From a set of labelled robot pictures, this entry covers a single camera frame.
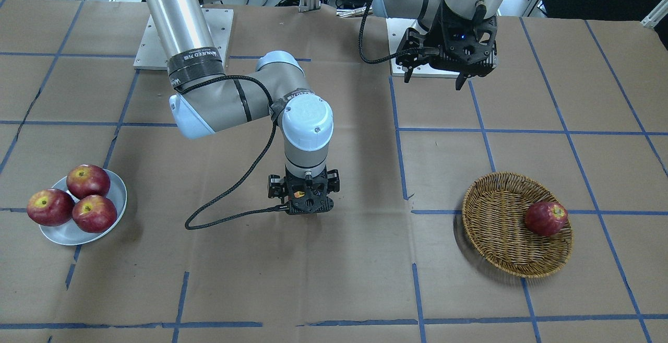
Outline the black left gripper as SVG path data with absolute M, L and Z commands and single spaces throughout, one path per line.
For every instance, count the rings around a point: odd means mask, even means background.
M 402 67 L 403 81 L 409 83 L 413 70 L 425 64 L 431 68 L 457 72 L 456 91 L 468 78 L 485 77 L 498 65 L 495 15 L 484 19 L 484 5 L 474 8 L 473 19 L 460 17 L 441 4 L 426 34 L 409 28 L 399 42 L 396 62 Z

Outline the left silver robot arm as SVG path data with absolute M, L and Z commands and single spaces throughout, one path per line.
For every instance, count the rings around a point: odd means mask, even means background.
M 367 0 L 363 17 L 411 20 L 398 35 L 398 45 L 379 59 L 393 60 L 405 83 L 427 65 L 456 74 L 456 89 L 472 77 L 486 77 L 498 65 L 497 12 L 503 0 Z

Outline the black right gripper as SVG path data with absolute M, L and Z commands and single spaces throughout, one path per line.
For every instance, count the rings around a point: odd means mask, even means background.
M 334 208 L 330 193 L 340 191 L 339 170 L 322 170 L 318 175 L 307 172 L 303 178 L 287 170 L 284 178 L 269 175 L 268 196 L 279 198 L 281 204 L 274 210 L 289 215 L 325 213 Z

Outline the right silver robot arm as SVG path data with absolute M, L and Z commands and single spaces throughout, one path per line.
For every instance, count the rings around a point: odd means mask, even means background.
M 268 195 L 289 215 L 328 212 L 340 188 L 327 155 L 334 129 L 331 106 L 310 88 L 286 51 L 261 57 L 253 74 L 231 76 L 199 0 L 146 0 L 166 55 L 175 94 L 170 110 L 187 138 L 200 138 L 269 117 L 284 139 L 285 175 L 270 175 Z

